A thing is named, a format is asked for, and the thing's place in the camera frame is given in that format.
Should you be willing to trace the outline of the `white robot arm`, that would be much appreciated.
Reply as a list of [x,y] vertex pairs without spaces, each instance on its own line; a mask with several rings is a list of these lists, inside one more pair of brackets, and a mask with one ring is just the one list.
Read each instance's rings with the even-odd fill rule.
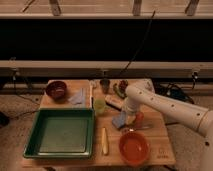
[[135,115],[142,104],[169,116],[205,138],[199,171],[213,171],[213,110],[158,95],[150,81],[138,81],[126,88],[123,110]]

